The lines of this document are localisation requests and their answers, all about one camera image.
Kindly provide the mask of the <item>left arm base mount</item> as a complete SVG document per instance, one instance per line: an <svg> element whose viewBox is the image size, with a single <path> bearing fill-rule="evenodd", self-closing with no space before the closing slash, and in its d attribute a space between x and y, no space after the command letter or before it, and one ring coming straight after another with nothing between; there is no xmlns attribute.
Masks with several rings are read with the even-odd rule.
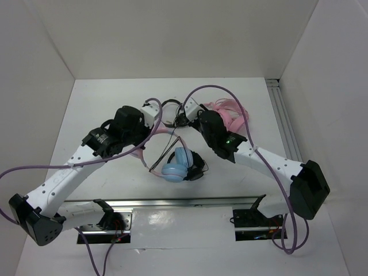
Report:
<svg viewBox="0 0 368 276"><path fill-rule="evenodd" d="M89 244L128 244L131 242L131 228L133 219L132 208L117 208L115 213L120 215L107 228L87 224L80 227Z"/></svg>

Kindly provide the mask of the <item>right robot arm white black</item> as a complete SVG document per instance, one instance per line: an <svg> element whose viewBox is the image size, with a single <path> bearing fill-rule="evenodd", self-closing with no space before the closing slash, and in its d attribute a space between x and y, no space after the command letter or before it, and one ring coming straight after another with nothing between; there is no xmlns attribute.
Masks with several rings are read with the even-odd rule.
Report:
<svg viewBox="0 0 368 276"><path fill-rule="evenodd" d="M281 184L281 195L264 195L259 201L256 208L261 214L271 218L294 212L303 219L314 219L330 193L316 162L293 161L251 145L244 136L228 131L215 111L200 112L198 122L199 132L218 157L247 166Z"/></svg>

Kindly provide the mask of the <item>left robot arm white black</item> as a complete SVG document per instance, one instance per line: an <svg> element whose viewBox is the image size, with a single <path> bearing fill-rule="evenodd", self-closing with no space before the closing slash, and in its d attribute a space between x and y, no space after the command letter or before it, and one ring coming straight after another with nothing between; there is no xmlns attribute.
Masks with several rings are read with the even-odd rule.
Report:
<svg viewBox="0 0 368 276"><path fill-rule="evenodd" d="M104 200L86 204L65 204L68 196L93 172L110 160L125 156L130 145L141 148L158 129L162 107L146 103L140 109L123 106L115 117L90 131L66 164L27 195L15 194L9 200L18 225L38 246L46 246L62 231L82 225L108 228L121 216Z"/></svg>

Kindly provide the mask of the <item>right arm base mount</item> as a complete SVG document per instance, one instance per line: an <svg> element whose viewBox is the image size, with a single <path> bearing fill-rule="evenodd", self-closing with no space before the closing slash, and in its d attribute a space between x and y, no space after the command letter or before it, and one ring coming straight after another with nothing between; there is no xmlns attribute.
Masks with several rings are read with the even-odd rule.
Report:
<svg viewBox="0 0 368 276"><path fill-rule="evenodd" d="M283 215L266 218L256 209L234 209L229 222L235 227L235 240L271 240L281 238Z"/></svg>

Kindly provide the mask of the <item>pink blue cat-ear headphones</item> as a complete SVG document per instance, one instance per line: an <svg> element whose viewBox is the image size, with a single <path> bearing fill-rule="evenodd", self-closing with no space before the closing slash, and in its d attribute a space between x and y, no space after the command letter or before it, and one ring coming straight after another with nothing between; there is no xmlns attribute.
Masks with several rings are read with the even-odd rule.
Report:
<svg viewBox="0 0 368 276"><path fill-rule="evenodd" d="M144 160L143 149L137 149L131 153L131 156L140 159L143 166L153 175L163 178L168 182L178 183L182 182L189 176L189 170L194 166L194 154L188 149L186 143L182 138L175 133L173 129L166 127L159 127L154 135L169 134L177 138L182 144L181 147L175 148L170 155L170 160L162 167L160 172L155 171L154 165L149 167Z"/></svg>

